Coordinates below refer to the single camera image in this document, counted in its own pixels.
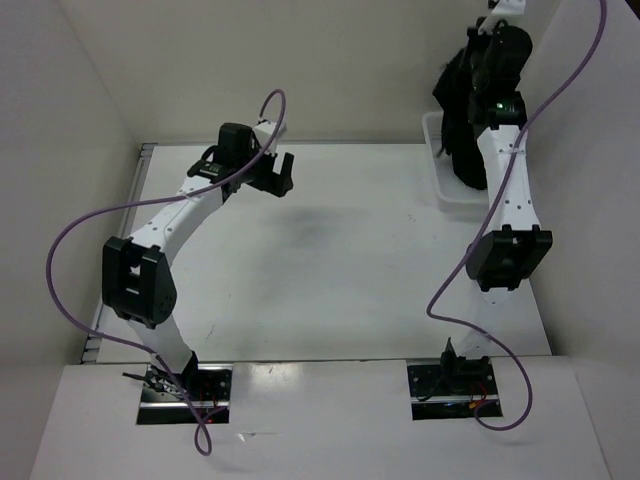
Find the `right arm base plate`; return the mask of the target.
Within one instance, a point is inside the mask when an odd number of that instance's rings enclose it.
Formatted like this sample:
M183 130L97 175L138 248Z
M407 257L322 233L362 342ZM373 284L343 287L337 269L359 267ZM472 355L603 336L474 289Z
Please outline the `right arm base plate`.
M457 420L473 418L480 406L481 418L503 416L493 368L473 373L445 372L440 364L407 365L412 419Z

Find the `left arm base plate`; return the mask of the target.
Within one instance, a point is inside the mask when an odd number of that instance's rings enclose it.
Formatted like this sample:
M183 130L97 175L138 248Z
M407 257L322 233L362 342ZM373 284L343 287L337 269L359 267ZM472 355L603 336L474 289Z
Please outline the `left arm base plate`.
M197 413L205 417L208 424L229 422L232 375L231 364L199 366L200 384L189 396ZM183 395L168 378L149 366L142 380L137 425L196 424Z

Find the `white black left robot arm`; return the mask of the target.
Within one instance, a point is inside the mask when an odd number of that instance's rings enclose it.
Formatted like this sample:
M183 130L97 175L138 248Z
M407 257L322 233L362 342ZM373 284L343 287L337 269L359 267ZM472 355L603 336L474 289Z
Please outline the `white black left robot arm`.
M179 250L242 185L283 197L293 187L294 157L274 170L284 126L266 119L255 126L225 123L218 141L186 173L177 198L127 238L110 238L102 254L102 299L151 349L148 383L175 398L204 387L198 359L173 316L178 293L171 273Z

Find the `black shorts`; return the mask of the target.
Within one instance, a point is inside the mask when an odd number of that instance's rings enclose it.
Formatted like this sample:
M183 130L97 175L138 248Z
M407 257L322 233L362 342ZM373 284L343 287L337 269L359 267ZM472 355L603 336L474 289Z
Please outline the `black shorts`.
M453 172L464 185L484 191L483 158L468 120L471 75L463 69L464 56L462 48L446 64L432 92L443 112L440 152L450 156Z

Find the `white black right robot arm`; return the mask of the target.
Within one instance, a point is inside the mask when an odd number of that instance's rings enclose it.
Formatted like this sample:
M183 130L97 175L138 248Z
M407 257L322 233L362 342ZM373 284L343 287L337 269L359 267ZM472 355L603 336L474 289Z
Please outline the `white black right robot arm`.
M480 305L462 347L448 344L438 370L440 385L459 394L476 390L489 373L486 334L501 308L529 278L553 238L540 226L526 165L527 122L517 87L533 49L529 34L486 17L467 30L467 44L447 64L433 95L443 110L441 149L455 176L485 191L493 214L478 242L468 247L466 275L477 286Z

